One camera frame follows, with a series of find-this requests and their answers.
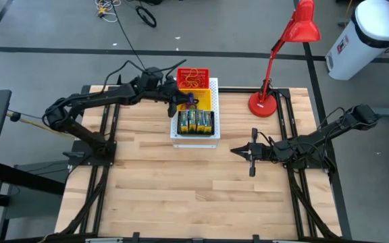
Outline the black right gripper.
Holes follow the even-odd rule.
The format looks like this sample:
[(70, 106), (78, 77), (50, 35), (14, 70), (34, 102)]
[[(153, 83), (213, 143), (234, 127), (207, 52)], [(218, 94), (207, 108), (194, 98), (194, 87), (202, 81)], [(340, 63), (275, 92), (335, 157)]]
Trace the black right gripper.
[[(258, 135), (261, 135), (267, 145), (257, 142)], [(237, 155), (244, 159), (249, 159), (249, 176), (255, 177), (256, 174), (256, 161), (271, 161), (277, 163), (279, 160), (274, 158), (274, 141), (271, 137), (267, 137), (263, 132), (259, 132), (257, 128), (251, 130), (251, 142), (244, 146), (233, 148), (231, 152), (237, 152)]]

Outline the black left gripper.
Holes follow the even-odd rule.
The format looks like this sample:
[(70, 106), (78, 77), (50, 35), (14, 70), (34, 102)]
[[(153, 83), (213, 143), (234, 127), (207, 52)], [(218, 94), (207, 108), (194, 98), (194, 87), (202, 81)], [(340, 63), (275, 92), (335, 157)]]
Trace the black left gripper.
[(178, 90), (176, 81), (172, 78), (166, 78), (163, 82), (163, 73), (158, 67), (149, 67), (142, 72), (138, 79), (138, 87), (144, 94), (145, 99), (161, 101), (169, 105), (167, 114), (173, 117), (177, 110), (177, 105), (193, 103), (194, 97), (191, 92), (182, 92)]

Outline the yellow plastic basket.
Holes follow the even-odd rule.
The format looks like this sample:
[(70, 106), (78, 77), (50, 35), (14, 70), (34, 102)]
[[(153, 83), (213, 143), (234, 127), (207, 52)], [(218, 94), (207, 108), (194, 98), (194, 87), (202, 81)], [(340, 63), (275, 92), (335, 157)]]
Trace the yellow plastic basket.
[[(199, 100), (197, 104), (197, 110), (211, 111), (212, 110), (212, 98), (210, 89), (181, 89), (182, 92), (192, 92), (194, 97)], [(188, 110), (186, 104), (177, 106), (178, 111)]]

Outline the red plastic basket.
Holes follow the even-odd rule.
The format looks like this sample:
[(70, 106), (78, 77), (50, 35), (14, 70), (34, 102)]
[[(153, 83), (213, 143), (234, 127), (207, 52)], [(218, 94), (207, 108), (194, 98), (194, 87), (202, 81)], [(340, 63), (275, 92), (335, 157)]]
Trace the red plastic basket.
[(183, 89), (209, 89), (209, 70), (205, 69), (205, 68), (195, 68), (195, 69), (198, 69), (199, 76), (203, 79), (203, 87), (202, 88), (184, 88), (183, 87), (182, 83), (192, 68), (195, 68), (195, 67), (178, 68), (177, 77), (176, 77), (178, 87), (183, 88)]

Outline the large yellow red crayon box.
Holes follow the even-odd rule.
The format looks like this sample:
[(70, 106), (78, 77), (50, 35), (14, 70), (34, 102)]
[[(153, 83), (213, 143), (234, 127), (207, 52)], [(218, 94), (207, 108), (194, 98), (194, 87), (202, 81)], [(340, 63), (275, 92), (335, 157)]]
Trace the large yellow red crayon box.
[(188, 133), (188, 112), (187, 111), (180, 111), (179, 112), (179, 129), (181, 134), (187, 134)]

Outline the blue green crayon box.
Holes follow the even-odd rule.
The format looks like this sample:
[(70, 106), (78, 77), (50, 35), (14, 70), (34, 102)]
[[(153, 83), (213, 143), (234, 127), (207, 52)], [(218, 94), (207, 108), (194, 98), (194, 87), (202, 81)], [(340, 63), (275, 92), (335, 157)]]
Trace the blue green crayon box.
[(188, 111), (188, 132), (190, 134), (194, 134), (197, 130), (197, 117), (196, 117), (196, 110), (190, 109)]

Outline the yellow green crayon box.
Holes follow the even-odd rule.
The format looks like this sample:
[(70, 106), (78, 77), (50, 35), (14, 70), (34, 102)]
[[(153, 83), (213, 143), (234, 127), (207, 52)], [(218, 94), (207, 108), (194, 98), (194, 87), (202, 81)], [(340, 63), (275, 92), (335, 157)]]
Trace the yellow green crayon box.
[(205, 120), (204, 120), (204, 111), (196, 110), (196, 133), (203, 134), (205, 131)]
[(212, 133), (212, 127), (213, 127), (213, 119), (211, 116), (210, 111), (204, 111), (203, 112), (203, 118), (204, 118), (204, 134), (211, 134)]

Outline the black plastic basket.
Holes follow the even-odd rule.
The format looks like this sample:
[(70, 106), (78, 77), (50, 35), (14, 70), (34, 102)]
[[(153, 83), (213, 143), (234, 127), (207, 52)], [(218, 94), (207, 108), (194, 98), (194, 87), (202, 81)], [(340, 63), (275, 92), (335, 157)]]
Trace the black plastic basket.
[(196, 132), (194, 134), (190, 134), (190, 133), (187, 133), (187, 134), (181, 134), (180, 133), (180, 129), (179, 129), (179, 112), (178, 112), (178, 116), (177, 116), (177, 134), (178, 135), (182, 135), (182, 136), (200, 136), (200, 137), (208, 137), (208, 136), (213, 136), (215, 134), (215, 113), (213, 111), (210, 111), (211, 112), (211, 116), (212, 116), (212, 119), (213, 119), (213, 127), (212, 127), (212, 133), (211, 134), (197, 134)]

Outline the red desk lamp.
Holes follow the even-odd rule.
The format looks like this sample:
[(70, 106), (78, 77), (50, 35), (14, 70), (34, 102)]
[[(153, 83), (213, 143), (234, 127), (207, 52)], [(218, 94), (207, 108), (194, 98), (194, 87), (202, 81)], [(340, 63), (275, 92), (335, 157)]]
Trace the red desk lamp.
[(279, 50), (285, 43), (311, 43), (321, 40), (319, 28), (313, 21), (314, 0), (299, 0), (282, 35), (271, 48), (265, 79), (261, 90), (252, 94), (248, 107), (257, 117), (269, 117), (278, 108), (278, 102), (270, 87), (271, 69)]

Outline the white perforated metal shelf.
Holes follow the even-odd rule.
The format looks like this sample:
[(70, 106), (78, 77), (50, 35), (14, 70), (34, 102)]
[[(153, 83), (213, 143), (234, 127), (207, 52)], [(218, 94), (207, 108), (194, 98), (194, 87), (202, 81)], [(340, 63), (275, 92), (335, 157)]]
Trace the white perforated metal shelf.
[(212, 111), (215, 113), (215, 134), (208, 137), (200, 136), (182, 136), (177, 134), (177, 116), (176, 113), (171, 120), (170, 138), (174, 148), (179, 149), (216, 149), (220, 141), (220, 114), (219, 114), (219, 92), (218, 79), (209, 79), (209, 88), (211, 90)]

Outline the white trash can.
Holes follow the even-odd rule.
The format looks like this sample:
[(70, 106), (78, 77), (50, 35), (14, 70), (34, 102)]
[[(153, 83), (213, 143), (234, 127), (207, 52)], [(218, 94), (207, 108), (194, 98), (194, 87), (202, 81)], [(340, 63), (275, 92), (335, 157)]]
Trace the white trash can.
[(389, 1), (364, 0), (326, 55), (328, 74), (349, 80), (389, 47)]

